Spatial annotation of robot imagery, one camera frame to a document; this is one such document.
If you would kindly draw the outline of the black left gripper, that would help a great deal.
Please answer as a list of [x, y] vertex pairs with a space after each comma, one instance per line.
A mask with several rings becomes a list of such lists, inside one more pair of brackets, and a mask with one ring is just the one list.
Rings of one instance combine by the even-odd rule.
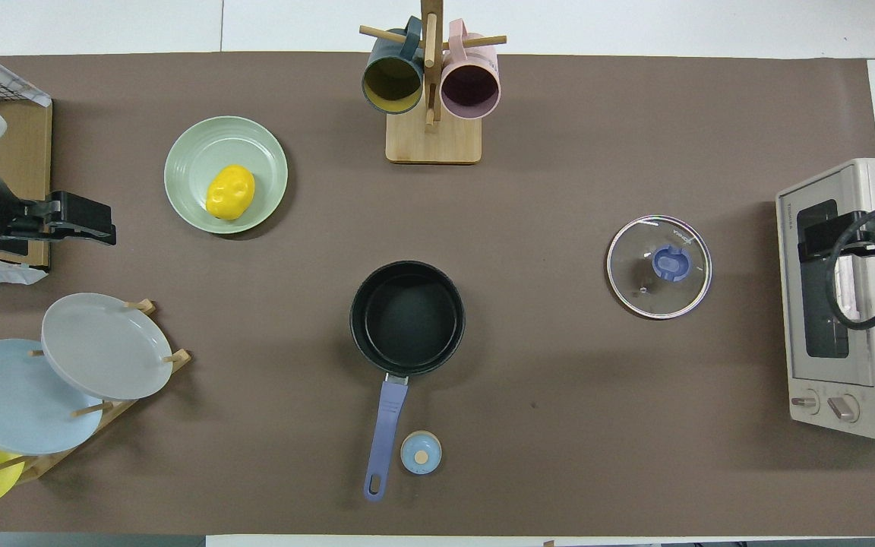
[[112, 209], [107, 204], [77, 196], [66, 191], [53, 191], [48, 200], [19, 200], [8, 209], [4, 232], [0, 240], [39, 240], [57, 242], [63, 239], [93, 240], [101, 245], [117, 245], [117, 232], [97, 233], [61, 228], [65, 201], [65, 221], [76, 227], [112, 227]]

